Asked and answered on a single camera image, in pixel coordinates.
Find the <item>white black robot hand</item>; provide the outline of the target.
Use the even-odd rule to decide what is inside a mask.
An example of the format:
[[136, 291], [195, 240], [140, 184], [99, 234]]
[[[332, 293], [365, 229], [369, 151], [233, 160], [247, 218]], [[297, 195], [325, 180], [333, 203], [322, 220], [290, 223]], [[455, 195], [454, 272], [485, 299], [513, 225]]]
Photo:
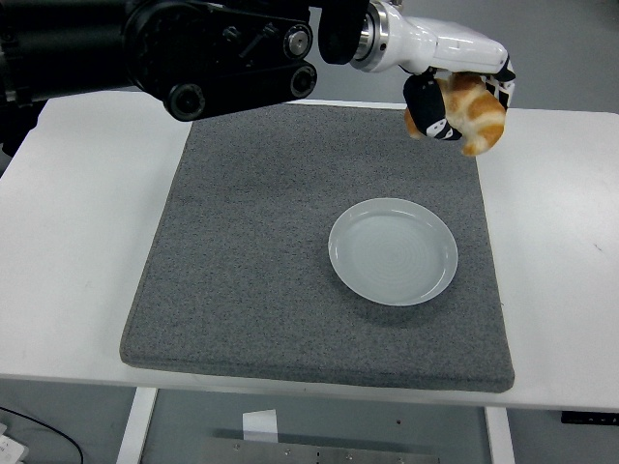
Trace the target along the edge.
[[408, 73], [403, 86], [409, 135], [463, 139], [477, 156], [503, 135], [516, 74], [503, 44], [457, 23], [404, 16], [375, 4], [380, 63]]

